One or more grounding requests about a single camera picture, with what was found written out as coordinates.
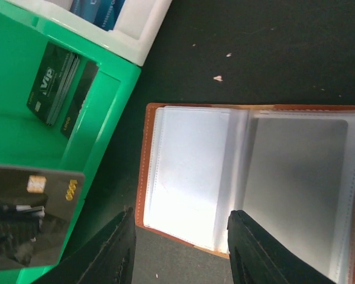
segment black desk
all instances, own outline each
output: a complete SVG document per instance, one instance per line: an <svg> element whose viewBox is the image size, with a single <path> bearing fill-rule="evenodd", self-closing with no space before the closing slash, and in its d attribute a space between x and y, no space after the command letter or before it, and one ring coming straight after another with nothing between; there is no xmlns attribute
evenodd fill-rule
<svg viewBox="0 0 355 284"><path fill-rule="evenodd" d="M355 105L355 0L174 0L65 255L134 205L149 102ZM143 230L133 280L232 283L227 260Z"/></svg>

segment green tray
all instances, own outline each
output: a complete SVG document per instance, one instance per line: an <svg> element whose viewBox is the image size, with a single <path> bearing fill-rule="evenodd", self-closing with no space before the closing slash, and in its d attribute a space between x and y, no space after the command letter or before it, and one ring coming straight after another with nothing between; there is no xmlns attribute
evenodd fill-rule
<svg viewBox="0 0 355 284"><path fill-rule="evenodd" d="M81 55L66 102L53 127L27 108L48 41ZM99 70L70 139L60 132L88 61ZM83 172L86 182L67 239L83 207L105 149L139 77L140 68L36 14L0 0L0 164ZM0 271L0 283L31 283L52 267Z"/></svg>

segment open card holder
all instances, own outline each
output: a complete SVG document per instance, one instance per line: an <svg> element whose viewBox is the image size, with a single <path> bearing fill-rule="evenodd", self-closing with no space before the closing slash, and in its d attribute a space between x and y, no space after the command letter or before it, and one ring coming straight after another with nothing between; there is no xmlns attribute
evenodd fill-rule
<svg viewBox="0 0 355 284"><path fill-rule="evenodd" d="M239 209L317 271L351 282L355 107L148 105L136 224L227 257Z"/></svg>

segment credit card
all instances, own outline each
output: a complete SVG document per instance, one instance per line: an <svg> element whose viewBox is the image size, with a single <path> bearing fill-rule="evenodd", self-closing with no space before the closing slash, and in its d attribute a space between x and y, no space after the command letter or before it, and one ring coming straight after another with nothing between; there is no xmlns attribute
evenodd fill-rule
<svg viewBox="0 0 355 284"><path fill-rule="evenodd" d="M56 106L52 110L52 112L50 113L50 115L48 117L48 125L54 125L54 123L56 122L59 112L60 112L62 105L64 103L64 100L66 99L67 93L70 89L73 77L75 76L76 69L78 68L79 63L80 63L79 56L74 54L73 58L72 58L71 68L67 73L67 78L61 88L61 91L57 94L56 99L54 101L56 103Z"/></svg>
<svg viewBox="0 0 355 284"><path fill-rule="evenodd" d="M93 24L105 31L113 30L125 0L101 0Z"/></svg>
<svg viewBox="0 0 355 284"><path fill-rule="evenodd" d="M125 0L74 0L70 12L105 30L113 30Z"/></svg>
<svg viewBox="0 0 355 284"><path fill-rule="evenodd" d="M66 118L60 129L60 132L67 138L70 138L73 127L75 126L78 116L85 102L86 96L91 88L91 84L96 76L98 67L95 62L88 61L82 77L75 90Z"/></svg>
<svg viewBox="0 0 355 284"><path fill-rule="evenodd" d="M73 0L70 12L79 17L93 22L100 7L101 0Z"/></svg>
<svg viewBox="0 0 355 284"><path fill-rule="evenodd" d="M55 113L65 90L76 55L53 43L47 43L36 74L27 106L42 122L53 125Z"/></svg>
<svg viewBox="0 0 355 284"><path fill-rule="evenodd" d="M57 264L84 181L83 173L0 165L0 270Z"/></svg>

